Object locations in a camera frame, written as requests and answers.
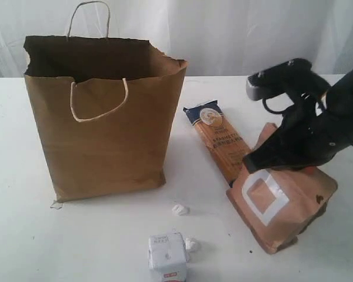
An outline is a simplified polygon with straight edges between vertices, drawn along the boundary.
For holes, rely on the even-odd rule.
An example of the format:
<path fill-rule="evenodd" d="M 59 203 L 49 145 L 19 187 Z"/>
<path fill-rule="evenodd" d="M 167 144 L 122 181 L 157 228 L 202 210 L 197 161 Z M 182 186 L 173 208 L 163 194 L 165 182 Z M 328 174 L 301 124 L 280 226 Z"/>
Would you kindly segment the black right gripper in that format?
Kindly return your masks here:
<path fill-rule="evenodd" d="M 320 166 L 348 147 L 347 119 L 332 112 L 327 96 L 324 94 L 317 102 L 308 99 L 286 114 L 276 131 L 276 138 L 270 137 L 243 158 L 247 171 Z"/>

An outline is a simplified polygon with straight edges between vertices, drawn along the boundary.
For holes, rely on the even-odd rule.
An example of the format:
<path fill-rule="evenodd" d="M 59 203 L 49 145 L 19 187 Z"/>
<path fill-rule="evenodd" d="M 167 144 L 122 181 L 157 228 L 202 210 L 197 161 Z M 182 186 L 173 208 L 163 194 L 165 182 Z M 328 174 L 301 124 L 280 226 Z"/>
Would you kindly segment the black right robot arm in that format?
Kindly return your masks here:
<path fill-rule="evenodd" d="M 330 85 L 296 58 L 247 78 L 247 95 L 281 115 L 281 125 L 243 158 L 250 173 L 321 166 L 353 147 L 353 70 Z"/>

